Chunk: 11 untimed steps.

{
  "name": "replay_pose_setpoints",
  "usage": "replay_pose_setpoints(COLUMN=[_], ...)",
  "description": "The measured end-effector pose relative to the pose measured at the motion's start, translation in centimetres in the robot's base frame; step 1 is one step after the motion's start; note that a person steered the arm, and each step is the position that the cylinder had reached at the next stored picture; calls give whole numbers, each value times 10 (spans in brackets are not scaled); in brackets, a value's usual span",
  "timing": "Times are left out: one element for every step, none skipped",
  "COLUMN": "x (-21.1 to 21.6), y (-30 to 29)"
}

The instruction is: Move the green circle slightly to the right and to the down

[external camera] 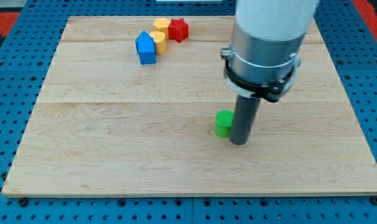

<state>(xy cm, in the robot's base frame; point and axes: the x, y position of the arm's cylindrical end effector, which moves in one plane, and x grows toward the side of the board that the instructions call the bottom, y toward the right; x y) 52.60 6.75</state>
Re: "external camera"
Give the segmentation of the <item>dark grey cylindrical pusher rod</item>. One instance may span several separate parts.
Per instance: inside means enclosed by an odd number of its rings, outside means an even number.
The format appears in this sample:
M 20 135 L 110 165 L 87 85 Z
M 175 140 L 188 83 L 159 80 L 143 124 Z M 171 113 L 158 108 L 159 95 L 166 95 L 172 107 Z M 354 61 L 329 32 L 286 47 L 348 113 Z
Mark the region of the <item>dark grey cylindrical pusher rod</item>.
M 247 143 L 260 102 L 260 98 L 245 98 L 238 95 L 230 130 L 230 141 L 233 144 Z

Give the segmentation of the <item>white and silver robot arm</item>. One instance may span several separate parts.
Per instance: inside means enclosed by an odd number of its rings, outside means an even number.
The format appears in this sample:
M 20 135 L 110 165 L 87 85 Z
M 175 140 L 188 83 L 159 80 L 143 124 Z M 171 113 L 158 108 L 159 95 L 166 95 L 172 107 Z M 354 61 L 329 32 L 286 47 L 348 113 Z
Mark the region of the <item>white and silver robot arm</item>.
M 246 144 L 261 100 L 279 101 L 294 84 L 298 52 L 319 0 L 237 0 L 224 77 L 237 93 L 230 141 Z

